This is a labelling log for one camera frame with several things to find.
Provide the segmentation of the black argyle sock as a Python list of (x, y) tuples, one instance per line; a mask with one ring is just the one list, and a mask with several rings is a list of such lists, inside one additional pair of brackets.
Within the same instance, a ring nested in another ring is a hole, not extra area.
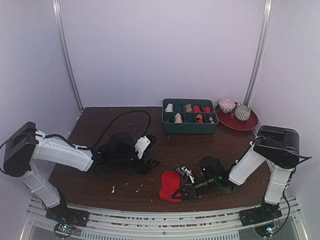
[(203, 124), (203, 123), (204, 123), (204, 116), (203, 116), (202, 114), (197, 114), (197, 115), (195, 116), (195, 119), (196, 119), (196, 122), (197, 122), (198, 124)]

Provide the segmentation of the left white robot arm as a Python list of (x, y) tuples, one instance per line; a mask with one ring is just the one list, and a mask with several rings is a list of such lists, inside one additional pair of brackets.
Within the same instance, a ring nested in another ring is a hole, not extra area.
[(67, 222), (72, 218), (71, 208), (63, 194), (40, 174), (35, 160), (87, 173), (133, 168), (139, 175), (146, 175), (160, 164), (148, 153), (156, 140), (153, 134), (134, 140), (129, 134), (119, 132), (99, 147), (80, 146), (59, 134), (45, 134), (29, 121), (0, 145), (5, 148), (2, 172), (20, 179), (42, 201), (48, 214)]

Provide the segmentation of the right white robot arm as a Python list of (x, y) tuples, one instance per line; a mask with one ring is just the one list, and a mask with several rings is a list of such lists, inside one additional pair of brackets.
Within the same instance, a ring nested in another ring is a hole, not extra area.
[(310, 160), (300, 154), (300, 135), (291, 128), (263, 125), (257, 136), (249, 143), (244, 154), (229, 169), (225, 169), (218, 158), (205, 156), (199, 161), (202, 176), (197, 177), (186, 166), (177, 166), (173, 173), (177, 176), (172, 200), (194, 200), (199, 198), (200, 189), (215, 185), (226, 193), (232, 193), (263, 164), (272, 165), (261, 206), (256, 210), (259, 220), (266, 221), (280, 211), (280, 200), (290, 185), (298, 165)]

